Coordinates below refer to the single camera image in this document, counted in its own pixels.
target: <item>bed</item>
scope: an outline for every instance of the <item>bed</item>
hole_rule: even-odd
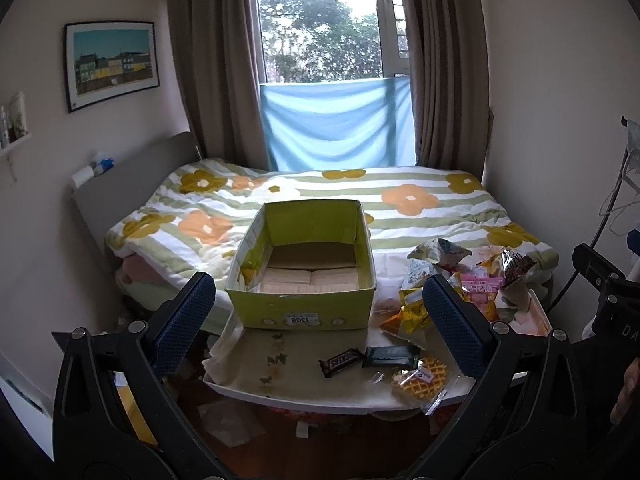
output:
[[[172,298],[194,272],[210,274],[219,293],[203,329],[217,334],[232,309],[223,291],[231,259],[265,202],[360,200],[382,289],[378,301],[388,300],[385,285],[393,289],[404,275],[406,255],[429,238],[469,248],[469,263],[491,246],[517,247],[536,261],[531,283],[547,282],[558,264],[558,254],[511,221],[467,173],[417,167],[263,172],[202,160],[188,132],[118,163],[72,198],[120,288],[147,310]],[[132,280],[123,271],[132,256],[150,268],[152,280]]]

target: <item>framed picture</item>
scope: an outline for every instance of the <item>framed picture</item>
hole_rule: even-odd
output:
[[[154,24],[65,25],[65,81],[69,112],[160,86]]]

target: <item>window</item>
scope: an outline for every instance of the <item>window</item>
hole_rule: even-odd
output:
[[[264,81],[408,73],[402,0],[258,0]]]

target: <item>hand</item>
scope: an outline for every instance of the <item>hand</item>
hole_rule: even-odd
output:
[[[611,410],[610,420],[612,424],[618,424],[622,417],[625,416],[626,410],[629,409],[634,400],[636,386],[640,380],[640,359],[634,359],[625,372],[625,385],[620,390],[618,402]]]

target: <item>brown curtain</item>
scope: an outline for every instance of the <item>brown curtain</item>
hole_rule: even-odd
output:
[[[206,156],[267,169],[252,0],[167,0],[182,101]]]
[[[480,0],[402,0],[419,166],[482,178],[489,73]]]

